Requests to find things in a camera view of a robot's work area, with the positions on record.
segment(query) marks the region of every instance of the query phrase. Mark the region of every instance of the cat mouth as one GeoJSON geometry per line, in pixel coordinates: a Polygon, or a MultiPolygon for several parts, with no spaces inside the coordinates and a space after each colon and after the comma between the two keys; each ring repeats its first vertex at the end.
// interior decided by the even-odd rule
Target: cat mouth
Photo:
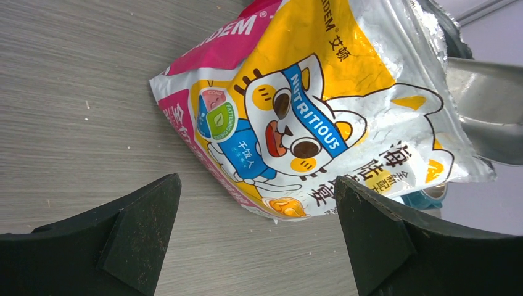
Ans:
{"type": "Polygon", "coordinates": [[[287,148],[281,144],[281,137],[283,134],[278,132],[277,121],[273,120],[267,125],[265,130],[265,140],[267,143],[267,151],[272,157],[281,157],[287,153],[287,148]]]}

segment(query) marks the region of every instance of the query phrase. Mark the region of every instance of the white wall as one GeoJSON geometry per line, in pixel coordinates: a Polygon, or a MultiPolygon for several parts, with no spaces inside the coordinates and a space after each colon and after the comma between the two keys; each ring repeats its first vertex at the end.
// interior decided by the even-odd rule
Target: white wall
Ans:
{"type": "Polygon", "coordinates": [[[452,16],[458,17],[470,8],[481,5],[488,0],[436,0],[452,16]]]}
{"type": "MultiPolygon", "coordinates": [[[[455,1],[463,9],[470,1],[455,1]]],[[[450,0],[442,1],[450,7],[450,0]]],[[[463,38],[477,60],[523,66],[523,0],[463,26],[463,38]]],[[[507,234],[523,234],[523,167],[495,165],[498,181],[449,184],[442,218],[462,225],[507,234]]]]}

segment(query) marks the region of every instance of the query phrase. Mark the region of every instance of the pet food bag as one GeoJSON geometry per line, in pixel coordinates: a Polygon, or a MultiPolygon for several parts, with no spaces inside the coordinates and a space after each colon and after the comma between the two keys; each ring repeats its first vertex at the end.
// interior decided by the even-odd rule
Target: pet food bag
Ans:
{"type": "Polygon", "coordinates": [[[337,176],[402,202],[491,181],[445,83],[445,41],[413,0],[257,0],[150,80],[242,207],[336,214],[337,176]]]}

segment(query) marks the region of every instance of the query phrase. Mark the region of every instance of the cat eye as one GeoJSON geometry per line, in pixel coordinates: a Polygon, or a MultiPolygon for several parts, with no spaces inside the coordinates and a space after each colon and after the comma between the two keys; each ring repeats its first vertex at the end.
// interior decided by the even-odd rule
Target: cat eye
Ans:
{"type": "Polygon", "coordinates": [[[290,151],[297,158],[307,159],[318,155],[321,148],[316,139],[301,138],[292,143],[290,151]]]}
{"type": "Polygon", "coordinates": [[[276,93],[274,96],[274,112],[278,119],[283,119],[289,113],[290,107],[290,89],[284,88],[276,93]]]}

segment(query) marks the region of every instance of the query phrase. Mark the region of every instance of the wood grain surface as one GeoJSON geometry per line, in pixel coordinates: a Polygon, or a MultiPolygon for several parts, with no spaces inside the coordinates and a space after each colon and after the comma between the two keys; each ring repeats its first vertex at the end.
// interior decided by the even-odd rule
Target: wood grain surface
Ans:
{"type": "Polygon", "coordinates": [[[3,1],[0,232],[30,232],[179,173],[156,295],[357,295],[338,217],[275,225],[242,209],[150,93],[149,78],[248,2],[3,1]]]}

